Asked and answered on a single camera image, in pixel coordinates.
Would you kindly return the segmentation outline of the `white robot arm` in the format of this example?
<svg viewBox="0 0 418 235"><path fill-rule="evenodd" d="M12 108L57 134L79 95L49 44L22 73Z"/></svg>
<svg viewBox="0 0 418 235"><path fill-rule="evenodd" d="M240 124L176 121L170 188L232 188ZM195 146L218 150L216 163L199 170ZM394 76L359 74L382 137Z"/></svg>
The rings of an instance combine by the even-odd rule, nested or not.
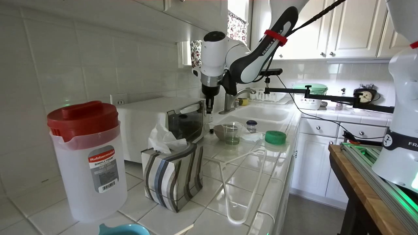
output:
<svg viewBox="0 0 418 235"><path fill-rule="evenodd" d="M201 43L201 63L193 69L201 81L206 112L214 106L219 87L229 95L236 95L237 83L255 82L266 72L267 61L278 47L297 27L298 13L308 0L268 0L274 22L263 31L258 44L249 50L244 43L229 39L223 31L208 31Z"/></svg>

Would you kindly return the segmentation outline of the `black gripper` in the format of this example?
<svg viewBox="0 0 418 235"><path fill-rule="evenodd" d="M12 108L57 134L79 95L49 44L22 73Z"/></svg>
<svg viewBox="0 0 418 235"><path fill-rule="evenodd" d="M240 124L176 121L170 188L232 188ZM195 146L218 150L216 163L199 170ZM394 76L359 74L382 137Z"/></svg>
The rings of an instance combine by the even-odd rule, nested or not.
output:
<svg viewBox="0 0 418 235"><path fill-rule="evenodd" d="M214 99L212 98L219 93L219 87L218 86L211 87L211 86L202 85L201 91L202 91L203 97L206 98L204 99L204 112L211 114L212 108L214 108Z"/></svg>

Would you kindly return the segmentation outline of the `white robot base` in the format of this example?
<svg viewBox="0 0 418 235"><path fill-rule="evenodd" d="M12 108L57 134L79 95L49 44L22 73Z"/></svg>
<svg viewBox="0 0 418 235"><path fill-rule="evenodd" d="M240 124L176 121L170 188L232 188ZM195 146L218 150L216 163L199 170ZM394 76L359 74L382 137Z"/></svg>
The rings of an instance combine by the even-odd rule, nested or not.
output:
<svg viewBox="0 0 418 235"><path fill-rule="evenodd" d="M399 187L418 192L418 0L386 0L394 30L408 40L387 65L395 104L382 149L372 171Z"/></svg>

